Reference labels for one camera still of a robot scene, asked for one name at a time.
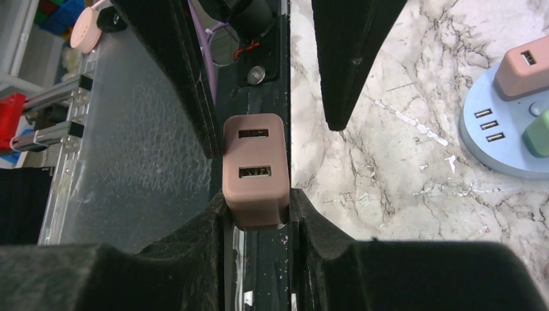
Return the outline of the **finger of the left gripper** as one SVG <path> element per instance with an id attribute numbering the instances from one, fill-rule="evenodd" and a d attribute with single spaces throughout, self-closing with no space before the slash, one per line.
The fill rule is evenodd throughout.
<path id="1" fill-rule="evenodd" d="M 406 0 L 312 1 L 324 116 L 343 131 Z"/>

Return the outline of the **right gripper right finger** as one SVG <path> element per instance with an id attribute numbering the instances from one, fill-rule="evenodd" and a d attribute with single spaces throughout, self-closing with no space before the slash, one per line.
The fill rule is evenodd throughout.
<path id="1" fill-rule="evenodd" d="M 506 246 L 465 241 L 359 241 L 290 194 L 299 310 L 546 310 Z"/>

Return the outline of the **brown plug adapter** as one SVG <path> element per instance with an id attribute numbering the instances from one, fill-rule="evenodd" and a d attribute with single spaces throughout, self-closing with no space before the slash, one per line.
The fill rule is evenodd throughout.
<path id="1" fill-rule="evenodd" d="M 284 123 L 274 113 L 235 115 L 223 126 L 222 192 L 242 230 L 278 228 L 289 217 Z"/>

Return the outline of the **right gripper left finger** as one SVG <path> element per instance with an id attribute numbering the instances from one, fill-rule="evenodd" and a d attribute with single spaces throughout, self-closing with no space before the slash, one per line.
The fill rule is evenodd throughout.
<path id="1" fill-rule="evenodd" d="M 223 310 L 223 217 L 202 213 L 136 254 L 109 244 L 1 248 L 2 310 Z"/>

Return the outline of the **green plug adapter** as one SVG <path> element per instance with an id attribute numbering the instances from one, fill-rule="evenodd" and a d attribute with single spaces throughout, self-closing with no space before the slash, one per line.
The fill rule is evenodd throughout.
<path id="1" fill-rule="evenodd" d="M 526 127 L 522 140 L 532 156 L 548 157 L 548 110 L 541 113 Z"/>

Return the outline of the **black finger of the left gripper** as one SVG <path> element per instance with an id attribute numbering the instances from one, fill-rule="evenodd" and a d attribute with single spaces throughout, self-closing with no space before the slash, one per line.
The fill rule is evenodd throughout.
<path id="1" fill-rule="evenodd" d="M 223 138 L 188 1 L 112 4 L 172 85 L 205 157 L 223 154 Z"/>

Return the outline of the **round blue power strip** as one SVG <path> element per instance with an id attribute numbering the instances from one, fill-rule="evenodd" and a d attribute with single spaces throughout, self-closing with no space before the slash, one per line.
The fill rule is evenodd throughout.
<path id="1" fill-rule="evenodd" d="M 526 179 L 548 179 L 548 158 L 535 157 L 525 145 L 525 129 L 548 110 L 548 91 L 505 101 L 494 85 L 499 64 L 469 89 L 459 119 L 464 146 L 485 166 Z"/>

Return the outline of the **pink plug adapter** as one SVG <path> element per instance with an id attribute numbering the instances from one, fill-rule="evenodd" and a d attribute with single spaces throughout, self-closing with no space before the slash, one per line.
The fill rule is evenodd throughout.
<path id="1" fill-rule="evenodd" d="M 495 74 L 499 96 L 511 101 L 548 89 L 548 36 L 508 50 Z"/>

